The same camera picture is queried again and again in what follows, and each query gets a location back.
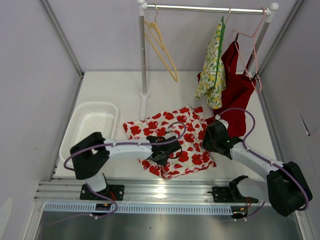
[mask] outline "white cloth with red flowers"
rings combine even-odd
[[[145,121],[126,122],[123,127],[129,139],[146,138],[150,135],[163,137],[169,131],[181,135],[184,131],[181,124],[175,124],[167,129],[174,122],[182,122],[186,125],[186,132],[179,140],[182,152],[179,150],[169,156],[170,158],[179,157],[169,158],[166,166],[158,165],[148,159],[139,159],[143,168],[164,179],[172,179],[180,175],[216,167],[217,165],[209,153],[201,148],[207,128],[202,107],[186,106],[173,112],[163,111]]]

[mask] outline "lemon print cloth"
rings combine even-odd
[[[205,96],[208,105],[213,109],[221,108],[221,94],[226,89],[225,68],[221,60],[224,32],[225,24],[222,17],[207,47],[203,70],[194,96],[196,100]]]

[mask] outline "red cloth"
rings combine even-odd
[[[229,108],[246,109],[250,96],[255,90],[249,77],[243,74],[236,74],[239,54],[235,44],[237,44],[239,49],[238,43],[232,42],[221,57],[224,64],[226,89],[222,92],[222,107],[219,109],[213,109],[214,115],[220,114]],[[246,116],[243,111],[228,111],[224,113],[221,118],[229,123],[228,134],[230,138],[245,135]],[[208,118],[205,121],[207,124],[211,124],[215,121],[215,117]]]

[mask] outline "white table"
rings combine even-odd
[[[150,98],[147,103],[147,117],[162,111],[174,111],[185,106],[202,106],[206,118],[213,116],[212,109],[204,98],[196,101],[194,98],[198,85],[198,72],[178,72],[179,81],[174,82],[166,71],[147,72],[148,90]],[[114,104],[118,108],[118,118],[114,132],[114,139],[126,140],[127,136],[122,124],[137,121],[140,116],[140,91],[142,88],[140,71],[108,71],[86,72],[76,101],[76,106],[88,101],[102,101]],[[248,137],[247,143],[257,151],[276,159],[271,143],[266,121],[257,94],[254,92],[249,100],[247,110],[256,120],[256,127]],[[246,117],[247,132],[252,127],[252,120]],[[217,167],[176,177],[174,180],[230,180],[240,175],[247,175],[259,179],[255,172],[246,166],[232,161],[218,153],[214,154]],[[101,169],[106,178],[126,179],[158,179],[159,177],[144,170],[137,159],[123,159],[107,161]],[[74,172],[64,169],[60,160],[55,172],[56,177],[72,177]]]

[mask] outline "white wall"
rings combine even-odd
[[[284,156],[299,164],[313,193],[307,215],[315,239],[320,239],[319,9],[320,1],[305,1],[261,76]]]
[[[48,179],[79,77],[37,0],[0,2],[0,206],[2,236],[18,240],[38,182]]]
[[[276,0],[157,0],[156,4],[258,9]],[[277,0],[276,13],[259,50],[265,58],[296,0]],[[136,0],[49,0],[59,23],[84,71],[139,70],[140,43]],[[146,11],[154,21],[155,10]],[[178,70],[202,70],[207,44],[221,17],[228,14],[185,11],[158,11],[157,24]],[[224,36],[224,49],[232,42],[231,32],[252,34],[261,20],[258,15],[232,14]],[[239,38],[240,50],[247,61],[252,40]],[[165,70],[149,43],[146,43],[147,69]]]

